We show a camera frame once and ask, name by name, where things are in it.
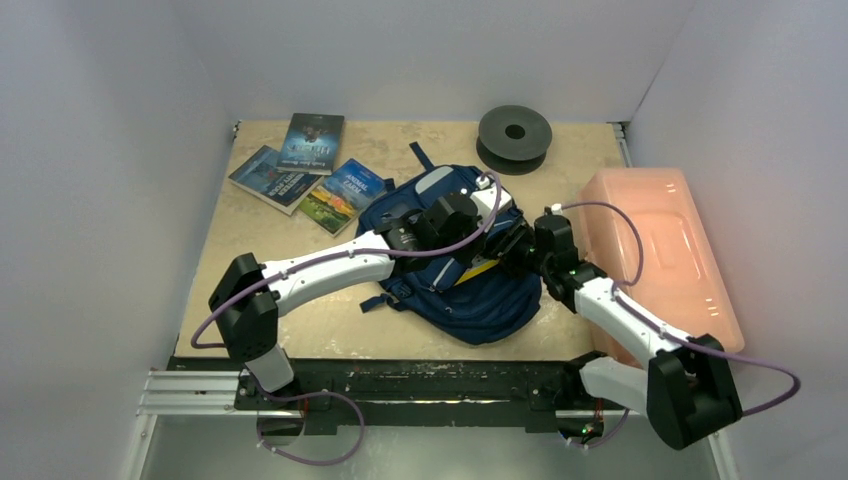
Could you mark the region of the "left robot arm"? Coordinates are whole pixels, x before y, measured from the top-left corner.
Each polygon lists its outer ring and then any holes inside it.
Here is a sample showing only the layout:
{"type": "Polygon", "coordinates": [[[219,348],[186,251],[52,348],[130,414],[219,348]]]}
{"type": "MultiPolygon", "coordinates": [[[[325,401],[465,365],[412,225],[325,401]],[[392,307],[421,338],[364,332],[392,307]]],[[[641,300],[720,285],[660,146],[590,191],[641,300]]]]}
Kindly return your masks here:
{"type": "Polygon", "coordinates": [[[452,192],[309,255],[265,264],[251,253],[240,255],[210,295],[205,322],[216,326],[221,348],[253,377],[260,397],[272,408],[287,408],[297,399],[298,382],[276,339],[280,318],[338,290],[418,272],[443,258],[470,262],[503,198],[494,187],[452,192]]]}

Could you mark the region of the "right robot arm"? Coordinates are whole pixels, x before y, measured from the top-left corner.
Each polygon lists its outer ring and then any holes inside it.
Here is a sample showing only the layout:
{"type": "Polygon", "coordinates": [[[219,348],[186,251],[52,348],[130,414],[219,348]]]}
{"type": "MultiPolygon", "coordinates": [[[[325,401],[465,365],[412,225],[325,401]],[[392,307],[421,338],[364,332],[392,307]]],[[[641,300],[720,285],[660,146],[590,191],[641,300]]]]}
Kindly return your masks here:
{"type": "Polygon", "coordinates": [[[661,320],[602,269],[581,259],[565,216],[547,213],[534,223],[518,221],[492,254],[506,268],[540,276],[553,299],[605,331],[636,360],[630,366],[601,356],[565,375],[561,392],[569,404],[584,407],[600,397],[636,411],[675,450],[742,418],[721,343],[661,320]]]}

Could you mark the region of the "navy blue student backpack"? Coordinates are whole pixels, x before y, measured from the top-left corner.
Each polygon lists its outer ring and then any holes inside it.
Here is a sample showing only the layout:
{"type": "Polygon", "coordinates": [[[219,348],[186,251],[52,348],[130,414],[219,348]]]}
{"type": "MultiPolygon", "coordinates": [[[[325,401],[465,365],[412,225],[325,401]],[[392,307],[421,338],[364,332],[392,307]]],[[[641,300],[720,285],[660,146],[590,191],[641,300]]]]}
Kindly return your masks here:
{"type": "MultiPolygon", "coordinates": [[[[410,144],[424,172],[374,201],[358,219],[358,236],[410,210],[425,210],[435,200],[463,188],[473,189],[482,171],[475,166],[435,166],[416,142],[410,144]]],[[[417,314],[448,335],[470,345],[502,340],[524,327],[539,311],[542,280],[533,273],[512,275],[496,264],[463,280],[467,269],[451,257],[433,258],[425,269],[379,283],[384,292],[360,304],[368,313],[387,306],[417,314]]]]}

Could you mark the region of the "dark cover book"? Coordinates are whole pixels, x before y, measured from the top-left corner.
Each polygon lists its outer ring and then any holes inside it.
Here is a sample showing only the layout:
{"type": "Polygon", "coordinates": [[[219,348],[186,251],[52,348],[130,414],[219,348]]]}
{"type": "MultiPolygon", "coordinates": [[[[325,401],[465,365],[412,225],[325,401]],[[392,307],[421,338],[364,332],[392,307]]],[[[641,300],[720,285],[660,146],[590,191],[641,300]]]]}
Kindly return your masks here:
{"type": "Polygon", "coordinates": [[[294,113],[277,159],[282,171],[327,176],[341,143],[343,115],[294,113]]]}

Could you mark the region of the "colourful crayon box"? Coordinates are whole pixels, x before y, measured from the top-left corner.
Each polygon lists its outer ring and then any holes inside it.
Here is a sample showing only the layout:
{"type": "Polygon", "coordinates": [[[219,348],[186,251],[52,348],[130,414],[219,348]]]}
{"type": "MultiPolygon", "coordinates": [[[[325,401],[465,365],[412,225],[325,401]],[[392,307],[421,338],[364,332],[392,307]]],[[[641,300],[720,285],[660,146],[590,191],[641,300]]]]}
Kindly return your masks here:
{"type": "Polygon", "coordinates": [[[495,259],[482,259],[480,261],[475,261],[472,264],[472,267],[467,269],[457,279],[457,281],[454,283],[454,285],[460,285],[464,282],[467,282],[468,280],[471,280],[472,278],[475,278],[475,277],[493,269],[494,267],[498,266],[499,263],[500,263],[500,261],[495,260],[495,259]]]}

